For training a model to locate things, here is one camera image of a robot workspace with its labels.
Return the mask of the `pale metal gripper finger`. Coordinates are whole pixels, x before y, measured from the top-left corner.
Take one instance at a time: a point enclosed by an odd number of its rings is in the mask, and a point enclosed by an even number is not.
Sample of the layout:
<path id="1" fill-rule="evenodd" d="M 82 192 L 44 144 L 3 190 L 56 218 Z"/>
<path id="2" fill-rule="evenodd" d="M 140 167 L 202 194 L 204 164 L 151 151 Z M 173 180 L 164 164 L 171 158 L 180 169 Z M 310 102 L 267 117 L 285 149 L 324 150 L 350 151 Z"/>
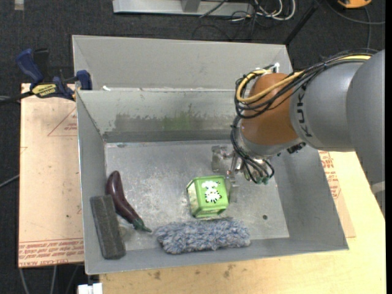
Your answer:
<path id="1" fill-rule="evenodd" d="M 236 202 L 238 196 L 238 185 L 236 183 L 235 174 L 233 174 L 230 170 L 226 172 L 226 188 L 228 201 L 230 203 Z"/>
<path id="2" fill-rule="evenodd" d="M 229 158 L 228 149 L 226 146 L 216 145 L 211 148 L 211 151 L 211 169 L 212 171 L 218 171 L 220 169 L 221 161 Z"/>

